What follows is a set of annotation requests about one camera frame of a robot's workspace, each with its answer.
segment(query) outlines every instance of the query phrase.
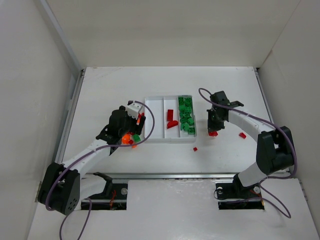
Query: white table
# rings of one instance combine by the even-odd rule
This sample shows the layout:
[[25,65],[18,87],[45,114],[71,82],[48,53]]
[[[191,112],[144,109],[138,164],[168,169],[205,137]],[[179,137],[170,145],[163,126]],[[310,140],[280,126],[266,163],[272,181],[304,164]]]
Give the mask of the white table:
[[[118,149],[92,169],[105,173],[192,174],[235,173],[255,161],[256,143],[238,136],[226,123],[216,138],[207,134],[210,104],[198,95],[204,87],[224,90],[257,116],[268,113],[252,67],[98,67],[87,68],[80,91],[65,159],[76,155],[108,123],[112,110],[127,100],[147,96],[193,95],[198,137],[194,144],[146,143]],[[214,179],[130,180],[127,210],[93,211],[81,239],[112,240],[318,240],[307,202],[297,179],[268,179],[263,186],[280,198],[292,219],[269,203],[263,210],[218,210]],[[262,191],[262,195],[279,204]],[[77,239],[87,211],[75,211],[63,228],[63,239]],[[58,240],[64,216],[38,204],[28,240]]]
[[91,172],[225,174],[246,169],[256,160],[257,144],[238,136],[240,128],[226,123],[218,137],[208,136],[207,109],[198,94],[225,91],[230,101],[240,101],[252,113],[268,119],[263,95],[252,67],[88,67],[85,71],[64,160],[87,147],[108,124],[111,112],[128,100],[148,96],[193,96],[197,140],[195,143],[146,143],[135,149],[118,149]]
[[[262,185],[283,201],[291,219],[269,203],[265,210],[218,210],[210,179],[132,180],[127,210],[93,211],[81,240],[319,240],[297,179],[266,180]],[[69,216],[63,240],[77,239],[87,213]],[[38,204],[28,240],[58,240],[63,218]]]

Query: green cube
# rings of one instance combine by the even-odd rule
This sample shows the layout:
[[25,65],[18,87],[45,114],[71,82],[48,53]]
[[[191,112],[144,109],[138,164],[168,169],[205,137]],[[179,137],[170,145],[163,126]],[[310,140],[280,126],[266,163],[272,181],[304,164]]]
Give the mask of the green cube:
[[192,118],[189,118],[187,122],[191,126],[195,124],[195,121]]
[[184,112],[183,117],[185,117],[186,119],[191,118],[189,112]]
[[188,133],[192,134],[192,135],[195,135],[196,134],[196,129],[194,127],[189,127]]
[[183,130],[185,130],[186,132],[189,131],[189,124],[187,122],[183,124]]
[[180,119],[180,123],[184,124],[188,121],[188,118],[181,118]]
[[138,134],[133,135],[132,138],[135,143],[138,143],[141,141],[141,138]]
[[185,108],[185,112],[192,113],[192,107],[187,106],[187,107]]
[[192,106],[192,99],[190,97],[185,98],[184,105],[186,105],[187,107],[191,107]]
[[184,98],[178,97],[178,103],[179,103],[179,105],[184,105]]
[[185,105],[179,105],[179,111],[184,112],[186,109]]

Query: red piece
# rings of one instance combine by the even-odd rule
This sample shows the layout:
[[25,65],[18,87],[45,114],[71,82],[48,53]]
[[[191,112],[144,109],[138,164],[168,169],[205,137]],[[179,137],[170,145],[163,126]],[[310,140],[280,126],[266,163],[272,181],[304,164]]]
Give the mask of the red piece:
[[216,136],[218,136],[218,132],[216,132],[216,131],[211,131],[211,132],[209,132],[209,136],[210,136],[210,137],[216,137]]
[[246,137],[247,137],[247,135],[245,135],[243,132],[240,132],[239,136],[242,137],[243,139],[246,139]]
[[166,115],[166,120],[167,120],[168,122],[174,120],[174,110],[173,110],[173,109],[168,109],[168,113],[167,113],[167,115]]
[[166,125],[166,128],[167,128],[167,129],[170,129],[170,128],[172,128],[172,127],[174,127],[174,126],[177,126],[177,125],[178,125],[178,121],[176,121],[176,120],[170,121],[170,122],[168,122],[168,124]]

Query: white wall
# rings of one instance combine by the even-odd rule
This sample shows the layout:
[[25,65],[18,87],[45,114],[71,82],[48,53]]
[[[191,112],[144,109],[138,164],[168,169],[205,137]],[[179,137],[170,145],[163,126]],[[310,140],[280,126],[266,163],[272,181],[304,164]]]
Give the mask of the white wall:
[[0,233],[26,238],[71,71],[32,0],[0,0]]
[[301,0],[259,70],[273,119],[291,128],[311,214],[320,231],[320,1]]
[[260,67],[299,0],[48,0],[82,67]]

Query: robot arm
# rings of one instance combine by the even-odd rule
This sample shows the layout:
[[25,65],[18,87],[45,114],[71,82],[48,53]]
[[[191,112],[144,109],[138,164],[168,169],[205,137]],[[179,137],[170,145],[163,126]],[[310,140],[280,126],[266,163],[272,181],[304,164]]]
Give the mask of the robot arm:
[[62,164],[55,162],[50,164],[42,181],[38,201],[46,204],[49,191],[60,174],[80,159],[81,161],[70,167],[53,189],[49,207],[69,215],[82,199],[102,192],[108,195],[112,188],[112,178],[99,172],[93,175],[86,175],[86,173],[117,150],[126,133],[141,134],[146,120],[145,116],[141,116],[138,124],[141,109],[142,106],[136,102],[129,102],[126,107],[120,106],[112,112],[109,124],[85,150]]
[[[212,94],[210,100],[222,106],[248,112],[244,110],[242,103],[238,101],[230,102],[224,91]],[[276,171],[286,169],[294,164],[290,147],[282,134],[274,127],[252,119],[247,115],[215,105],[212,105],[212,108],[207,110],[207,112],[209,133],[224,129],[224,122],[227,121],[241,128],[257,143],[255,163],[244,171],[237,173],[233,178],[232,189],[229,189],[233,192],[231,194],[233,197],[238,193],[238,195],[242,196],[239,198],[244,198],[243,193],[252,190],[261,180]],[[289,128],[283,126],[281,129],[293,144]]]

